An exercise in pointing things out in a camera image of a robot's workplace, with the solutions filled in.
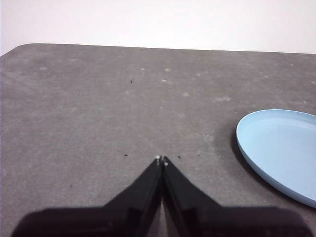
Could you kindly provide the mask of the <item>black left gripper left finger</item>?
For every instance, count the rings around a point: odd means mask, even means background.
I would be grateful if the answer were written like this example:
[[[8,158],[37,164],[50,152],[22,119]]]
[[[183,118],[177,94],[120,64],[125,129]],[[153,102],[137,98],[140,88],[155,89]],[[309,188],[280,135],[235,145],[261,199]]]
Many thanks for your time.
[[[98,207],[48,208],[27,214],[14,237],[145,237],[161,204],[159,158],[111,201]]]

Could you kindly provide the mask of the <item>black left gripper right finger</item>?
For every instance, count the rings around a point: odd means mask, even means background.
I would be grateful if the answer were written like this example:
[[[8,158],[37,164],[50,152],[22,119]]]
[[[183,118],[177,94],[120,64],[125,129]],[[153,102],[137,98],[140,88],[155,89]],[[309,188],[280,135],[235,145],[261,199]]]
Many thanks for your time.
[[[181,237],[311,237],[296,212],[273,206],[221,206],[163,157],[163,201]]]

